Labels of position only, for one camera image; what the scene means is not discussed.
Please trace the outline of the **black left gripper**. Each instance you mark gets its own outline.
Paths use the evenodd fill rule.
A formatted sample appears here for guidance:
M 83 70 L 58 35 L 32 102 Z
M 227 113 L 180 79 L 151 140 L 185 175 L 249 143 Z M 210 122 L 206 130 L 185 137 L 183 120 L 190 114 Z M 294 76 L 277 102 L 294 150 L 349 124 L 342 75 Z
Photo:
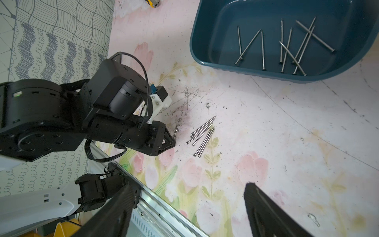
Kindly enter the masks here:
M 153 121 L 139 127 L 139 120 L 135 115 L 125 120 L 97 115 L 88 128 L 88 138 L 149 156 L 160 155 L 175 147 L 176 140 L 164 123 Z

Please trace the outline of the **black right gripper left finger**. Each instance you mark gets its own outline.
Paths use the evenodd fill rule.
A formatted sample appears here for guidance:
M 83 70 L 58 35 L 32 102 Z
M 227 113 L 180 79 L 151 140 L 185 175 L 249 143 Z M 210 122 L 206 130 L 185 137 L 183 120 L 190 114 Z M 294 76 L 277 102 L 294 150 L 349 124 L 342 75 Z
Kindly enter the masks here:
M 131 186 L 123 187 L 110 199 L 74 237 L 125 237 L 134 207 L 134 191 Z

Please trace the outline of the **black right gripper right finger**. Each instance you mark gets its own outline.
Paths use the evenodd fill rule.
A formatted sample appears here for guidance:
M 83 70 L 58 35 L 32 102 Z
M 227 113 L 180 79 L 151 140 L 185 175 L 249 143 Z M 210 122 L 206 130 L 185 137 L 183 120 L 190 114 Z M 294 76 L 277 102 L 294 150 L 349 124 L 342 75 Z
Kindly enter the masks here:
M 312 235 L 284 212 L 256 184 L 244 190 L 246 211 L 255 237 L 311 237 Z

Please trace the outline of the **teal plastic storage box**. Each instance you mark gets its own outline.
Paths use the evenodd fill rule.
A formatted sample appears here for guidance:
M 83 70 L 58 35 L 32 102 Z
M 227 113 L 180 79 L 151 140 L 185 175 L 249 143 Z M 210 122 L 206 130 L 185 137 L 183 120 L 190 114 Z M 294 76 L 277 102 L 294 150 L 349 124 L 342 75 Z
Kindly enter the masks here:
M 336 51 L 331 52 L 313 36 L 293 75 L 296 64 L 287 55 L 284 73 L 280 73 L 281 18 L 283 43 L 293 28 L 289 50 L 295 57 L 314 17 L 313 33 Z M 240 57 L 237 26 L 242 51 L 258 30 L 263 31 L 265 68 L 262 70 L 261 33 Z M 341 74 L 359 62 L 373 45 L 379 32 L 378 1 L 201 1 L 190 38 L 194 60 L 204 66 L 267 77 L 294 83 L 310 83 Z

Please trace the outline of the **steel nail apart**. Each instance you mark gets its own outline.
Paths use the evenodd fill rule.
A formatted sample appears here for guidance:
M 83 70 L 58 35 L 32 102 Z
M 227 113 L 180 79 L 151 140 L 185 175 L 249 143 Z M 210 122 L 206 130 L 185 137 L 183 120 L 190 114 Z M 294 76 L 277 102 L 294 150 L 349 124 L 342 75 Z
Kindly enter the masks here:
M 314 19 L 313 19 L 313 21 L 312 21 L 312 23 L 311 23 L 311 25 L 310 25 L 310 27 L 309 27 L 309 30 L 311 30 L 311 28 L 314 26 L 314 23 L 315 23 L 316 19 L 317 19 L 317 17 L 315 16 Z M 306 33 L 306 35 L 305 35 L 305 37 L 304 37 L 304 39 L 302 41 L 302 44 L 301 44 L 301 46 L 300 46 L 300 48 L 299 48 L 299 50 L 298 50 L 298 52 L 297 52 L 297 54 L 295 56 L 296 59 L 299 59 L 299 55 L 300 55 L 300 53 L 302 51 L 302 48 L 305 45 L 305 42 L 306 42 L 306 39 L 308 38 L 308 36 L 309 36 L 309 33 Z

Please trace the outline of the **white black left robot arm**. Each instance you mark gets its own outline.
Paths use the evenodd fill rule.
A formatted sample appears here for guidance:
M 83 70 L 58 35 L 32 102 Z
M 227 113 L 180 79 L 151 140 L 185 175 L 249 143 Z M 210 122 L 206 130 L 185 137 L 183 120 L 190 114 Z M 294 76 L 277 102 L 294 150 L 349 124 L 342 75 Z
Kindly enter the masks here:
M 175 147 L 166 125 L 155 116 L 172 100 L 147 74 L 121 64 L 116 53 L 88 80 L 69 84 L 27 79 L 1 84 L 1 168 L 33 162 L 54 152 L 91 143 L 113 144 L 122 154 L 134 150 L 158 156 Z M 96 210 L 77 237 L 124 237 L 141 187 L 117 165 L 103 174 L 85 174 L 45 190 L 1 198 L 1 234 L 50 219 Z

